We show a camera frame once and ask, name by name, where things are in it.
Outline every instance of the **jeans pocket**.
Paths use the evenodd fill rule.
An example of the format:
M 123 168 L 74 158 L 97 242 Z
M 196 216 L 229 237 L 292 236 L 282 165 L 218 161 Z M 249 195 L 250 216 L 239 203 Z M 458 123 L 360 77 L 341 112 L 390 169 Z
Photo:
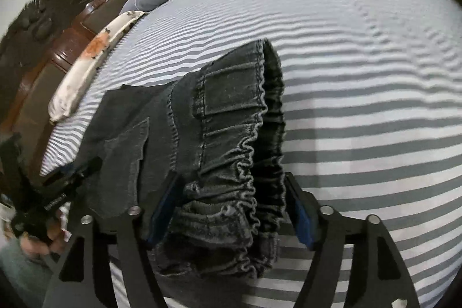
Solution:
M 106 140 L 105 156 L 96 187 L 87 194 L 87 204 L 102 218 L 118 216 L 138 205 L 139 163 L 149 135 L 149 118 Z

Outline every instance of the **black metal arm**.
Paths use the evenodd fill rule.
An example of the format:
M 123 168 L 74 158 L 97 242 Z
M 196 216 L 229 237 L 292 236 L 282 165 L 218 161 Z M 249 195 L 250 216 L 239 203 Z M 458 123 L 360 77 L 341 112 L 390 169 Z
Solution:
M 100 167 L 100 159 L 90 161 L 51 184 L 47 195 L 28 191 L 31 188 L 26 182 L 27 200 L 15 192 L 15 187 L 22 186 L 24 176 L 13 171 L 17 186 L 10 187 L 11 199 L 21 208 L 17 208 L 12 221 L 15 233 L 28 231 L 46 241 L 46 220 L 56 207 L 72 200 L 82 181 Z M 311 193 L 301 190 L 291 173 L 286 174 L 285 185 L 287 212 L 297 237 L 315 251 L 295 308 L 331 307 L 345 244 L 353 244 L 346 308 L 419 307 L 403 258 L 378 216 L 360 220 L 344 217 L 330 206 L 320 206 Z M 54 268 L 43 307 L 61 308 L 65 301 L 69 308 L 116 308 L 107 246 L 117 244 L 131 308 L 166 308 L 146 248 L 163 239 L 175 206 L 181 204 L 183 188 L 181 176 L 170 172 L 145 203 L 118 217 L 102 219 L 93 210 L 84 208 L 80 225 L 73 229 L 71 240 Z M 32 202 L 30 197 L 39 199 L 36 201 L 39 204 L 27 204 Z M 149 245 L 141 241 L 139 233 L 142 216 L 150 221 L 149 234 L 143 234 Z

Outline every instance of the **denim fabric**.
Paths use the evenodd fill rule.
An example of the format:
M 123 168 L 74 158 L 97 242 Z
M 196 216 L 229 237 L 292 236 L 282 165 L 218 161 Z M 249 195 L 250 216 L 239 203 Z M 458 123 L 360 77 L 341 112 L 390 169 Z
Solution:
M 277 257 L 285 209 L 282 92 L 279 58 L 265 40 L 174 83 L 109 91 L 77 156 L 104 161 L 87 181 L 87 204 L 117 215 L 146 202 L 175 170 L 186 180 L 186 204 L 150 253 L 155 269 L 262 275 Z M 144 237 L 148 226 L 143 218 Z

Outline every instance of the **gray and white stripes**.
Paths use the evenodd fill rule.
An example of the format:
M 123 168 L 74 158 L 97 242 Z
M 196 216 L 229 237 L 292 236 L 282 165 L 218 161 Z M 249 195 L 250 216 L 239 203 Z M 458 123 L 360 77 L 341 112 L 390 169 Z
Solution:
M 379 215 L 430 308 L 462 264 L 461 36 L 451 0 L 171 0 L 124 37 L 56 126 L 43 172 L 73 159 L 106 90 L 166 83 L 269 38 L 286 84 L 285 169 L 346 215 Z M 289 224 L 281 246 L 244 305 L 293 306 L 310 254 Z

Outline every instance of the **mattress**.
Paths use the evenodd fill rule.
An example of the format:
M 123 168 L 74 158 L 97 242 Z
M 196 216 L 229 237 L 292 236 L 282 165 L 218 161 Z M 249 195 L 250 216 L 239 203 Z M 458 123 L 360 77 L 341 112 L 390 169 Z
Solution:
M 453 0 L 170 0 L 121 40 L 57 124 L 42 172 L 73 160 L 107 90 L 164 84 L 268 38 L 286 85 L 285 170 L 346 216 L 380 216 L 430 308 L 462 263 L 461 36 Z M 312 255 L 288 221 L 280 243 L 274 269 L 247 281 L 240 306 L 293 306 Z M 351 256 L 346 247 L 334 308 Z

